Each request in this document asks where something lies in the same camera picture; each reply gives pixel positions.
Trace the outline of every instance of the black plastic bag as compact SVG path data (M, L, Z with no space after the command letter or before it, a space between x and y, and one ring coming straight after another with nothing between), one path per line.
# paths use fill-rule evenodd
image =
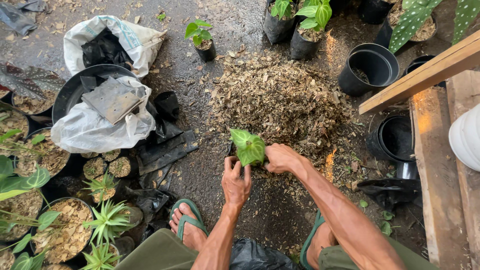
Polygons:
M390 213L401 203L413 202L422 206L421 184L418 179L367 180L358 183L357 187Z
M248 238L233 243L229 270L300 270L287 255Z
M22 36L26 36L29 30L36 29L32 19L9 3L0 3L0 20Z

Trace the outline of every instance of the black plastic pot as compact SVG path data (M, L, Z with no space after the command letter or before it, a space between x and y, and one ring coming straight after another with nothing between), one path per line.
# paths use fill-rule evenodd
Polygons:
M319 39L316 42L308 41L298 32L297 27L293 32L292 41L290 42L290 58L291 59L311 59L315 57L320 47Z
M362 70L369 83L359 79L352 69ZM348 55L338 77L338 85L344 93L359 97L392 84L398 77L399 69L396 57L386 48L373 43L360 44Z
M367 149L380 160L413 161L415 158L410 157L414 153L411 132L410 118L390 116L368 134Z
M402 77L405 77L408 73L416 70L419 68L421 65L425 64L426 62L432 60L435 58L436 55L422 55L420 57L415 58L408 66L407 68L403 71ZM436 84L435 86L447 88L447 84L445 81L440 82L439 84Z
M215 43L213 42L213 39L211 39L212 45L210 46L209 49L202 50L202 49L197 49L195 47L195 50L198 53L198 56L202 59L203 62L209 62L216 57L216 50L215 50Z
M433 33L432 36L430 36L428 39L422 40L422 41L413 41L413 40L407 41L402 47L400 47L395 52L395 55L400 55L402 52L408 50L409 48L411 48L415 45L418 45L420 43L423 43L423 42L429 40L430 38L432 38L437 33L437 30L438 30L438 24L437 24L437 21L435 20L435 17L433 15L432 15L432 19L433 19L433 23L436 26L435 27L435 32ZM378 45L383 46L383 47L388 49L388 46L390 45L390 39L392 37L392 34L393 34L393 28L391 27L390 22L388 21L388 16L387 16L384 20L384 24L382 25L382 28L380 28L380 30L378 31L377 37L375 38L375 44L378 44Z
M358 14L362 21L371 25L379 25L385 20L393 5L395 4L382 0L362 0Z
M90 205L88 205L86 202L84 202L83 200L81 200L81 199L79 199L79 198L74 198L74 197L60 198L60 199L57 199L57 200L54 200L54 201L50 202L50 206L53 206L53 205L55 205L56 203L58 203L58 202L60 202L60 201L63 201L63 200L66 200L66 199L76 199L76 200L81 201L84 205L86 205L86 206L88 207L88 209L90 210L90 213L92 214L92 218L95 219L95 215L93 214L93 211L92 211ZM45 207L42 209L42 211L41 211L40 214L45 213L47 210L48 210L48 206L45 206ZM36 227L32 227L31 234L32 234L32 236L34 236L34 235L36 234ZM71 259L68 259L68 260L65 261L65 263L66 263L69 267L71 267L71 265L79 265L79 264L82 264L83 261L85 261L85 258L84 258L83 255L82 255L82 251L84 251L87 246L90 246L90 240L92 239L92 235L93 235L93 230L92 230L92 233L90 234L90 237L89 237L88 240L86 241L85 246L82 248L82 250L78 251L78 253L77 253L75 256L73 256ZM36 247L35 247L35 244L34 244L33 241L30 241L30 247L31 247L31 249L35 252Z
M268 11L268 6L272 2L275 2L275 0L267 1L263 28L264 28L265 34L267 34L267 37L270 43L274 44L284 40L290 35L290 30L292 29L295 23L295 16L286 21L281 19L278 20L276 17L273 17Z

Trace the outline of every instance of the polka dot begonia leaf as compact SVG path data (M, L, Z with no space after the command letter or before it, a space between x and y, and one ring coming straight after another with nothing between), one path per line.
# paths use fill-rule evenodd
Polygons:
M477 17L479 10L480 0L458 0L455 10L452 45L456 44L465 34L468 25Z
M398 20L398 24L393 29L388 49L392 53L395 53L401 48L415 34L425 20L427 20L433 8L441 1L442 0L415 0L414 4L405 10L405 13L402 14L400 20Z

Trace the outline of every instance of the spiky succulent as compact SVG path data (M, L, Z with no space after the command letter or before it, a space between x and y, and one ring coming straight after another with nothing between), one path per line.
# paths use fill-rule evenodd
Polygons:
M102 201L102 207L100 212L92 208L93 214L96 220L90 222L83 222L85 228L91 226L95 229L92 235L92 240L96 237L96 244L115 242L115 237L120 237L119 233L128 231L133 228L132 224L129 224L130 214L125 214L125 211L129 209L123 202L116 205L112 201L108 200L107 203Z

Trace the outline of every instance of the spiky green plant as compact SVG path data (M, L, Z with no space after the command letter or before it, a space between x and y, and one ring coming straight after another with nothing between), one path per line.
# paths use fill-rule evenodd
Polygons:
M113 177L112 174L109 174L108 172L105 172L101 182L99 182L95 179L90 179L90 182L83 181L89 187L82 188L82 189L92 190L92 193L90 193L89 195L95 195L95 194L99 193L100 194L100 200L99 200L98 204L100 204L100 202L103 201L103 195L107 194L107 191L109 189L114 188L118 184L118 182L114 183L113 179L114 179L114 177Z
M87 260L87 265L80 270L106 270L114 269L112 264L120 259L121 256L108 252L108 244L101 244L95 247L92 244L92 255L82 252Z
M96 217L96 220L90 222L83 222L85 228L91 226L92 229L95 229L92 235L92 240L96 237L96 244L100 245L102 243L109 243L110 240L115 242L115 237L120 237L119 233L128 231L134 226L129 224L130 214L122 214L129 207L126 206L123 202L120 202L116 205L113 204L110 199L107 203L102 201L102 207L100 213L92 208L93 214Z

